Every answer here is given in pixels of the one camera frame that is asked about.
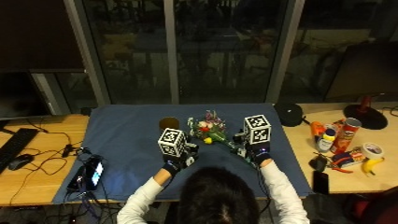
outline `keyboard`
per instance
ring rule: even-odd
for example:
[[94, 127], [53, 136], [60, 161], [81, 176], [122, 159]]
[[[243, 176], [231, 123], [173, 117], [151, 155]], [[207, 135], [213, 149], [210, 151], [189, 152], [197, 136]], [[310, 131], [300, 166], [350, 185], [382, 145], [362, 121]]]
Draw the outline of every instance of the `keyboard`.
[[40, 131], [37, 129], [21, 128], [13, 134], [9, 141], [2, 145], [0, 149], [0, 174], [9, 165], [9, 162], [16, 158], [20, 152], [24, 150], [29, 141], [34, 138]]

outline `chair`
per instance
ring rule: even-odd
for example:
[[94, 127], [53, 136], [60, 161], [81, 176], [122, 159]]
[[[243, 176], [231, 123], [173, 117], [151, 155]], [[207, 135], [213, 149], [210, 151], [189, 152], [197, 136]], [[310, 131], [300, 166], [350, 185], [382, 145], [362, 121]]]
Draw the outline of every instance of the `chair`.
[[346, 201], [346, 216], [360, 224], [396, 223], [398, 219], [398, 186], [379, 194], [350, 195]]

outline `dark hair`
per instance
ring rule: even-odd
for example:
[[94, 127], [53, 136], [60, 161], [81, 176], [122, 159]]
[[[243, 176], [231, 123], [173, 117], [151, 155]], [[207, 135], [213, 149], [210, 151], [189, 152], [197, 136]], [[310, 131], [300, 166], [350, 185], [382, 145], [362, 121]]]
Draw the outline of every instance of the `dark hair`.
[[223, 168], [206, 167], [186, 179], [178, 223], [258, 223], [258, 204], [245, 181]]

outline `wooden desk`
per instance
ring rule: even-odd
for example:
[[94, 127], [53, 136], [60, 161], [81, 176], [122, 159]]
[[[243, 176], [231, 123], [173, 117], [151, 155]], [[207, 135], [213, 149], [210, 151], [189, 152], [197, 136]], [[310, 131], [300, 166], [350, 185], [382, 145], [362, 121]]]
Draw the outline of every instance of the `wooden desk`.
[[[30, 120], [36, 125], [38, 125], [40, 120]], [[45, 118], [41, 127], [46, 129], [50, 133], [38, 133], [26, 148], [36, 148], [40, 152], [49, 150], [60, 150], [68, 144], [66, 136], [61, 133], [66, 133], [70, 138], [70, 143], [78, 143], [85, 137], [85, 127], [87, 123], [87, 117], [82, 115], [69, 115], [53, 118]], [[8, 130], [17, 131], [18, 128], [33, 128], [24, 120], [14, 120], [5, 127]], [[0, 146], [10, 138], [6, 133], [0, 133]], [[36, 154], [38, 151], [32, 149], [25, 149], [21, 154]], [[54, 152], [41, 154], [34, 157], [32, 162], [40, 165], [41, 162], [53, 155]], [[17, 171], [5, 170], [0, 174], [0, 206], [8, 206], [9, 200], [17, 190], [21, 188], [20, 192], [12, 199], [12, 205], [37, 205], [37, 204], [50, 204], [52, 198], [62, 184], [62, 181], [69, 173], [69, 169], [76, 160], [76, 157], [66, 157], [66, 165], [54, 175], [46, 175], [44, 171], [38, 170], [33, 172], [28, 178], [25, 185], [22, 183], [26, 175], [30, 173], [26, 169], [20, 169]], [[48, 173], [53, 173], [64, 164], [61, 160], [48, 161], [42, 168]], [[34, 169], [32, 164], [25, 165], [24, 168]]]
[[[316, 110], [316, 105], [312, 109], [303, 106], [303, 112], [308, 122], [320, 121], [331, 123], [343, 118], [342, 110], [336, 109], [342, 106], [335, 106], [332, 110], [307, 112]], [[347, 170], [352, 170], [352, 174], [344, 174], [326, 168], [324, 173], [330, 176], [330, 193], [371, 193], [380, 192], [398, 186], [398, 118], [391, 116], [388, 112], [383, 113], [388, 120], [388, 126], [383, 130], [359, 129], [351, 142], [348, 149], [362, 146], [366, 142], [372, 142], [386, 151], [386, 160], [374, 166], [375, 175], [366, 176], [360, 170], [360, 164], [348, 166]], [[310, 126], [302, 123], [296, 127], [283, 127], [284, 133], [290, 140], [294, 154], [307, 178], [310, 185], [312, 184], [312, 168], [308, 161], [315, 156], [312, 145], [312, 137]]]

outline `bottle cap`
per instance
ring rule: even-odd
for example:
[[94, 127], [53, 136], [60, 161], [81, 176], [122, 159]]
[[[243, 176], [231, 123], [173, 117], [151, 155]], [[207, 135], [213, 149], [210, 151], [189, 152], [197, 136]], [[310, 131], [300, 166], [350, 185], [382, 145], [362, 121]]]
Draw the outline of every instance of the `bottle cap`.
[[323, 138], [328, 141], [332, 141], [334, 136], [335, 136], [335, 130], [334, 129], [326, 129], [326, 131], [323, 133]]

